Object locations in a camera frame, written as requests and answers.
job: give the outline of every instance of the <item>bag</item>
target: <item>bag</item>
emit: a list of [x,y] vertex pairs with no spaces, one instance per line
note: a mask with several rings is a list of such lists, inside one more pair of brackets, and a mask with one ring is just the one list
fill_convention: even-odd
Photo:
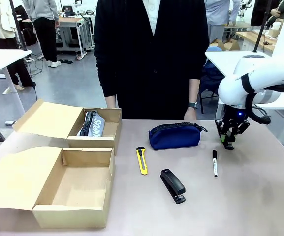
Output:
[[30,28],[25,28],[23,35],[27,46],[31,46],[37,42],[37,37]]
[[154,150],[197,146],[200,132],[207,129],[193,123],[163,124],[149,131],[150,144]]

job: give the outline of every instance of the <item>floor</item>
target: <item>floor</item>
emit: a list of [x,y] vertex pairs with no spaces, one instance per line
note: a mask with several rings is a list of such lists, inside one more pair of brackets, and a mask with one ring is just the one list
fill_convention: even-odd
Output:
[[[34,58],[40,53],[40,49],[37,45],[29,47],[29,49],[34,53]],[[58,59],[72,60],[73,64],[62,64],[59,68],[47,67],[42,61],[30,64],[32,75],[40,71],[37,68],[42,68],[42,72],[35,75],[33,78],[37,84],[37,97],[47,102],[72,106],[106,107],[97,76],[93,52],[88,52],[82,61],[75,61],[73,54],[59,54]],[[6,137],[11,133],[11,129],[5,126],[5,121],[19,118],[19,112],[12,103],[11,95],[2,95],[7,87],[5,79],[0,79],[0,129],[2,129],[2,133]],[[29,109],[36,101],[36,94],[33,88],[26,88],[24,91],[19,92],[25,110]],[[202,96],[210,95],[209,92],[205,92]],[[217,98],[204,99],[204,114],[201,114],[200,110],[198,110],[197,118],[201,120],[214,120],[217,103]],[[277,136],[284,120],[275,111],[268,112],[272,116],[272,123],[268,127],[271,132]]]

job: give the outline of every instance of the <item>person's hand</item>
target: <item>person's hand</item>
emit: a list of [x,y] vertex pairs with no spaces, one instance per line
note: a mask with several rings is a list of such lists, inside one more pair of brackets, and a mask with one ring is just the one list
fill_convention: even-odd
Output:
[[275,17],[280,17],[281,13],[277,9],[272,9],[271,10],[271,15]]
[[188,107],[184,120],[196,120],[196,111],[192,107]]

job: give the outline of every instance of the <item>black marker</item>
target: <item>black marker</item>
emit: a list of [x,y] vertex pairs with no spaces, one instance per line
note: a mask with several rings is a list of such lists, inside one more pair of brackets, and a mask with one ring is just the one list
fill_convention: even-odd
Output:
[[214,167],[214,177],[217,177],[217,152],[213,150],[213,167]]

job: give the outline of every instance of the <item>black stapler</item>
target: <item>black stapler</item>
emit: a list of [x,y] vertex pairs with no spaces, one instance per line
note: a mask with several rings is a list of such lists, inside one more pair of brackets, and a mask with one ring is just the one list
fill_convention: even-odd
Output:
[[178,180],[178,178],[169,169],[162,170],[160,174],[161,180],[165,184],[176,204],[183,203],[186,199],[182,194],[186,192],[186,188],[180,180]]

